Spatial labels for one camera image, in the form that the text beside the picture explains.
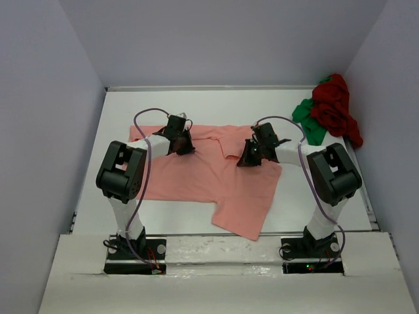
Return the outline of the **pink t shirt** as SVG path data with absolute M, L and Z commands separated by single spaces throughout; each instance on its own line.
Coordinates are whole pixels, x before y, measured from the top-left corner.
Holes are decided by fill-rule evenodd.
M 191 130 L 192 154 L 153 158 L 145 199 L 215 203 L 212 224 L 256 241 L 271 208 L 281 167 L 264 161 L 238 167 L 248 126 L 200 126 Z

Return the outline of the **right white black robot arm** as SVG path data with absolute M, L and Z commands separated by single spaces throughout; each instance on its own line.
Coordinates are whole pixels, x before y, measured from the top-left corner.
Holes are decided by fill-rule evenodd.
M 339 258 L 345 241 L 336 237 L 338 218 L 347 201 L 362 186 L 361 176 L 346 149 L 339 143 L 323 147 L 279 139 L 269 122 L 256 124 L 251 129 L 252 136 L 245 141 L 237 165 L 255 167 L 268 160 L 299 166 L 316 202 L 302 237 L 282 240 L 279 249 L 282 258 L 320 258 L 326 252 Z

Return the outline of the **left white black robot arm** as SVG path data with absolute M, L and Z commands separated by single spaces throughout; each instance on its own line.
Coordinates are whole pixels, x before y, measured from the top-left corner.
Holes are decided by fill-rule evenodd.
M 118 227 L 115 238 L 105 244 L 138 260 L 143 260 L 141 255 L 147 247 L 146 231 L 138 211 L 149 185 L 153 159 L 194 152 L 187 126 L 192 121 L 184 113 L 168 113 L 166 117 L 168 121 L 164 127 L 145 135 L 135 115 L 134 126 L 140 140 L 112 141 L 96 176 L 96 186 L 111 204 Z

